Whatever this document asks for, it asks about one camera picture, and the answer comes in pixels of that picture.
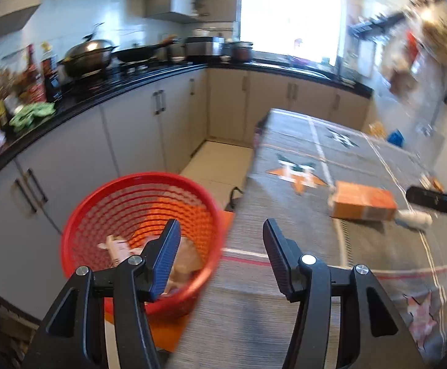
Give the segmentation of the white small bottle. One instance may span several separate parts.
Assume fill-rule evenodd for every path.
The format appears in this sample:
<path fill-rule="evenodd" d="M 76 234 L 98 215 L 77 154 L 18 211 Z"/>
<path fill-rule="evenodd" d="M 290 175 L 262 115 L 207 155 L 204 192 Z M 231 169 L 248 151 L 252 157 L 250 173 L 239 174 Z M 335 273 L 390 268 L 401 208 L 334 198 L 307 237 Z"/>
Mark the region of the white small bottle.
<path fill-rule="evenodd" d="M 433 223 L 430 214 L 416 210 L 398 210 L 394 215 L 394 220 L 402 226 L 420 231 L 426 231 Z"/>

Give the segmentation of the orange cardboard box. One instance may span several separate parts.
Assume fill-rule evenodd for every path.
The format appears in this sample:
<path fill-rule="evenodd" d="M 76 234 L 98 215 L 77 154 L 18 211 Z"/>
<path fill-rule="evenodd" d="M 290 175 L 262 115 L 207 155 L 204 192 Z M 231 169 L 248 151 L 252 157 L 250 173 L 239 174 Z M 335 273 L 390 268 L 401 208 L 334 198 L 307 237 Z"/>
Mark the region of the orange cardboard box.
<path fill-rule="evenodd" d="M 393 194 L 382 188 L 352 182 L 336 182 L 328 199 L 332 218 L 391 221 L 398 210 Z"/>

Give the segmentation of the red torn paper carton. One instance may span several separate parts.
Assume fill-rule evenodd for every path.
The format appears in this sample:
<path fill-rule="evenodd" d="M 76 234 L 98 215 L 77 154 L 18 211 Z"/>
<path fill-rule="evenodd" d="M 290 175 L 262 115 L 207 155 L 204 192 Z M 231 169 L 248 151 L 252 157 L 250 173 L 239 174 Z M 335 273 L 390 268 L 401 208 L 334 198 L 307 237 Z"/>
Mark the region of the red torn paper carton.
<path fill-rule="evenodd" d="M 112 266 L 115 268 L 130 256 L 140 255 L 146 244 L 147 242 L 142 242 L 138 247 L 131 247 L 124 238 L 109 235 L 105 242 L 98 243 L 97 247 L 108 252 Z"/>

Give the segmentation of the white knotted plastic bag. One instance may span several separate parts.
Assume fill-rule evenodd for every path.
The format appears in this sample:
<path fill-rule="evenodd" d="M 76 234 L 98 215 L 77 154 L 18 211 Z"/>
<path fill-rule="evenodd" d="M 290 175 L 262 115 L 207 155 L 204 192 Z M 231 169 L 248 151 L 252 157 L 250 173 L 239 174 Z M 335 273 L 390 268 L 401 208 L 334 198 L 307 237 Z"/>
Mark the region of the white knotted plastic bag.
<path fill-rule="evenodd" d="M 163 295 L 175 293 L 176 290 L 183 288 L 202 268 L 202 258 L 194 242 L 182 236 Z"/>

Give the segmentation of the beige kitchen base cabinets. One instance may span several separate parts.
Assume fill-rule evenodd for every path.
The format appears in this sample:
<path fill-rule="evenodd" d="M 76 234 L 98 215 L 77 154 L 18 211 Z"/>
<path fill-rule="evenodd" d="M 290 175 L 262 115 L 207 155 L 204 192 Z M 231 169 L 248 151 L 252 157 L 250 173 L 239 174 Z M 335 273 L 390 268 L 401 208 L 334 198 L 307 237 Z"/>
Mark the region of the beige kitchen base cabinets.
<path fill-rule="evenodd" d="M 207 140 L 248 145 L 283 108 L 353 129 L 360 83 L 263 64 L 185 65 L 98 87 L 71 84 L 56 113 L 0 151 L 0 303 L 36 321 L 62 288 L 60 236 L 89 193 L 117 177 L 178 173 Z"/>

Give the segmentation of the yellow plastic bag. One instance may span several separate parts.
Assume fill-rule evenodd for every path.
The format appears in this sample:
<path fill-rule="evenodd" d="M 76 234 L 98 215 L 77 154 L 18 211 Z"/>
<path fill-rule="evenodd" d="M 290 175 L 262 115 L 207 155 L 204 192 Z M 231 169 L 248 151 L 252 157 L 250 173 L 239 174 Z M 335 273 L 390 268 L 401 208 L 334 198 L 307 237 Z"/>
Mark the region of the yellow plastic bag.
<path fill-rule="evenodd" d="M 382 124 L 382 122 L 379 121 L 372 122 L 368 125 L 368 134 L 379 139 L 387 138 L 387 133 L 385 131 L 384 125 Z"/>

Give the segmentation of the red plastic mesh basket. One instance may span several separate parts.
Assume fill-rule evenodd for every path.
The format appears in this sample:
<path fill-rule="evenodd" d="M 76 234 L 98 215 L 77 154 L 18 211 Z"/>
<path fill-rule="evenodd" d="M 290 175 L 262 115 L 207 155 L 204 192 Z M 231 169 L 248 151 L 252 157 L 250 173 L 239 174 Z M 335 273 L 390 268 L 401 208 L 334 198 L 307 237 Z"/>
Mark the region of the red plastic mesh basket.
<path fill-rule="evenodd" d="M 94 271 L 112 265 L 98 247 L 107 236 L 120 236 L 139 248 L 176 219 L 184 237 L 195 245 L 202 269 L 177 292 L 146 305 L 151 317 L 189 314 L 216 272 L 225 243 L 226 225 L 212 196 L 196 182 L 172 173 L 137 173 L 119 177 L 87 196 L 66 222 L 61 241 L 66 276 L 85 265 Z"/>

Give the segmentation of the grey star patterned tablecloth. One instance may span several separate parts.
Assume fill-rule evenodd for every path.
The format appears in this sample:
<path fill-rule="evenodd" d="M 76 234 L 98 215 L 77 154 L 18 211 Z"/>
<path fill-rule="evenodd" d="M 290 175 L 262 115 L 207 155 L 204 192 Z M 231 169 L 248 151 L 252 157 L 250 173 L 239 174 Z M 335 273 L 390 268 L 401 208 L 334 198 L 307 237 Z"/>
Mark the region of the grey star patterned tablecloth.
<path fill-rule="evenodd" d="M 402 210 L 425 169 L 412 153 L 323 120 L 273 110 L 237 205 L 219 268 L 168 361 L 170 368 L 279 368 L 297 306 L 278 290 L 262 241 L 274 219 L 284 236 L 330 266 L 373 271 L 428 367 L 447 352 L 447 215 L 426 231 L 395 222 L 340 221 L 337 182 L 382 188 Z"/>

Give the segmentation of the green vegetables on counter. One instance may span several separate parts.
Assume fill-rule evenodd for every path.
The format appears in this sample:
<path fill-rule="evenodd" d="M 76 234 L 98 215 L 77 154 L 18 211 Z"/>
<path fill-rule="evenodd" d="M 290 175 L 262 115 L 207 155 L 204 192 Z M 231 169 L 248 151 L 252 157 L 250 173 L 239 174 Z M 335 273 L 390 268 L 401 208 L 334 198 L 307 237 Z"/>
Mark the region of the green vegetables on counter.
<path fill-rule="evenodd" d="M 10 119 L 10 126 L 14 133 L 30 128 L 36 119 L 53 115 L 56 108 L 51 102 L 34 102 L 23 105 Z"/>

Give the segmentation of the dark cooking pot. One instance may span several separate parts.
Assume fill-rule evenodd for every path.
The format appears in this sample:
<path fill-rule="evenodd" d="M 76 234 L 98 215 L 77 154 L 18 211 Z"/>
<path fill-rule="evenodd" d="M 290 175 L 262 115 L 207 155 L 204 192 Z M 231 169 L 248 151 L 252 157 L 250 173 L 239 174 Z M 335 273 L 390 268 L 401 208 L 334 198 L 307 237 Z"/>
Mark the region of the dark cooking pot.
<path fill-rule="evenodd" d="M 253 61 L 253 43 L 244 41 L 234 41 L 228 44 L 230 57 L 234 62 Z"/>

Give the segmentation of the dark soy sauce bottle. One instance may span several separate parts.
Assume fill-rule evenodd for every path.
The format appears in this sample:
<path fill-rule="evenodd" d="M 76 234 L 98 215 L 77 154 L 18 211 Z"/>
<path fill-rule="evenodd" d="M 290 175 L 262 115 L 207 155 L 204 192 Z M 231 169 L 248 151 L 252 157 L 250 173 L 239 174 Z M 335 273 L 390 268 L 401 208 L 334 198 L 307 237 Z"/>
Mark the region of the dark soy sauce bottle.
<path fill-rule="evenodd" d="M 42 43 L 42 50 L 41 65 L 46 100 L 51 103 L 57 103 L 62 98 L 62 90 L 58 75 L 57 54 L 54 53 L 49 42 Z"/>

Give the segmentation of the steel wok with lid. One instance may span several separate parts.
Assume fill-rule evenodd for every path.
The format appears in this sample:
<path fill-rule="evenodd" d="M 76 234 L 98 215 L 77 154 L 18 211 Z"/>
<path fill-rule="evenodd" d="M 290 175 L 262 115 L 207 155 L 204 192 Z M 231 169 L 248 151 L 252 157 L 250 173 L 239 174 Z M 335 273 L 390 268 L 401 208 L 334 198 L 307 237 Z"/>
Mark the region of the steel wok with lid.
<path fill-rule="evenodd" d="M 83 38 L 83 42 L 70 48 L 58 63 L 67 76 L 80 78 L 105 70 L 112 62 L 112 52 L 117 48 L 112 41 L 97 38 L 99 22 Z"/>

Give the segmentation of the black frying pan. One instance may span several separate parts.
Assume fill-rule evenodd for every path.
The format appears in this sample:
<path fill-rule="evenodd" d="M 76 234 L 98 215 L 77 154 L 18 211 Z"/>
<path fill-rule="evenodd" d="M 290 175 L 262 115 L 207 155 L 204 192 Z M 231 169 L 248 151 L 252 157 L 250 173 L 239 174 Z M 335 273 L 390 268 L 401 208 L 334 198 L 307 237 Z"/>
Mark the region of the black frying pan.
<path fill-rule="evenodd" d="M 161 48 L 167 48 L 176 42 L 179 42 L 178 36 L 170 36 L 157 44 L 150 44 L 138 47 L 131 47 L 122 50 L 115 50 L 112 56 L 120 62 L 141 62 L 147 61 L 156 55 Z"/>

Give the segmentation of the silver rice cooker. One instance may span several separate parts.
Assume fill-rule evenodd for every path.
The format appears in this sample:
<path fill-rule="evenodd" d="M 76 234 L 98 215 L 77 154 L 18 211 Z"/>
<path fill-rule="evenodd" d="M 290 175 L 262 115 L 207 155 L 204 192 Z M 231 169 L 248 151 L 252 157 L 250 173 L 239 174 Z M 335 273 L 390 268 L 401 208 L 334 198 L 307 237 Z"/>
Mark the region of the silver rice cooker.
<path fill-rule="evenodd" d="M 185 56 L 190 62 L 219 61 L 223 45 L 224 38 L 220 37 L 189 37 L 184 41 Z"/>

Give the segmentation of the blue cloth near wall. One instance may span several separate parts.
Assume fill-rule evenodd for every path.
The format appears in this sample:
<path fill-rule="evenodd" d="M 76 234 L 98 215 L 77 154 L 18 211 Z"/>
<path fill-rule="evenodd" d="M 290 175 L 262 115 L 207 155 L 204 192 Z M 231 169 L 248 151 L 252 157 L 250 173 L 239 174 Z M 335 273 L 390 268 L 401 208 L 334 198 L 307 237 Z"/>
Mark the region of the blue cloth near wall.
<path fill-rule="evenodd" d="M 392 133 L 390 133 L 386 141 L 392 145 L 395 145 L 398 148 L 402 148 L 404 146 L 404 136 L 401 134 L 401 131 L 399 129 L 396 129 Z"/>

